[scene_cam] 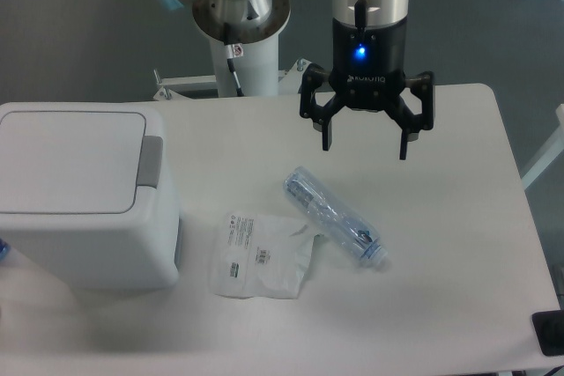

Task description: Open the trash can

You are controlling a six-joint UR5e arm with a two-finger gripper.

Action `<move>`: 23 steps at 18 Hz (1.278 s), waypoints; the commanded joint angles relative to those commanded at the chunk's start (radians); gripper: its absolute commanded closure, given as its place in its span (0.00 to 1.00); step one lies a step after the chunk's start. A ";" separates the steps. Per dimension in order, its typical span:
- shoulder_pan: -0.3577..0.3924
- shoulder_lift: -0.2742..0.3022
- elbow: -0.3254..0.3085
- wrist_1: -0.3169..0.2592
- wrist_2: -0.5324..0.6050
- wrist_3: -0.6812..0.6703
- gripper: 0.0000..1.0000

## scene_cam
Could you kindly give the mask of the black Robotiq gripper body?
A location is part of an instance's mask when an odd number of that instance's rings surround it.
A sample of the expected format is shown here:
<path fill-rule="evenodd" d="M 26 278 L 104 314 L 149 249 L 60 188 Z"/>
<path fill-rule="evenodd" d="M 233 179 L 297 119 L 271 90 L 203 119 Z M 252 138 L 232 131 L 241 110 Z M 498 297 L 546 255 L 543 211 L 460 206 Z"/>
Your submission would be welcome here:
<path fill-rule="evenodd" d="M 383 100 L 397 100 L 405 89 L 404 47 L 407 20 L 392 26 L 353 25 L 332 21 L 335 94 L 353 110 L 381 111 Z"/>

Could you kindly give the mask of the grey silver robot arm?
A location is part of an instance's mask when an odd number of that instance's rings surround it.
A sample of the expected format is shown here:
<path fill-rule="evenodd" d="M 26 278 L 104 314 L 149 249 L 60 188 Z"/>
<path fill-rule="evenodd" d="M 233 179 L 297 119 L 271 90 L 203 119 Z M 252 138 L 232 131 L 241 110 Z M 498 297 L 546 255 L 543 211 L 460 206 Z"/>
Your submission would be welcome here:
<path fill-rule="evenodd" d="M 289 18 L 289 0 L 178 0 L 222 46 L 264 41 Z M 343 108 L 384 112 L 402 147 L 434 126 L 434 75 L 407 77 L 404 45 L 409 0 L 332 0 L 333 65 L 304 71 L 300 115 L 331 145 L 331 120 Z"/>

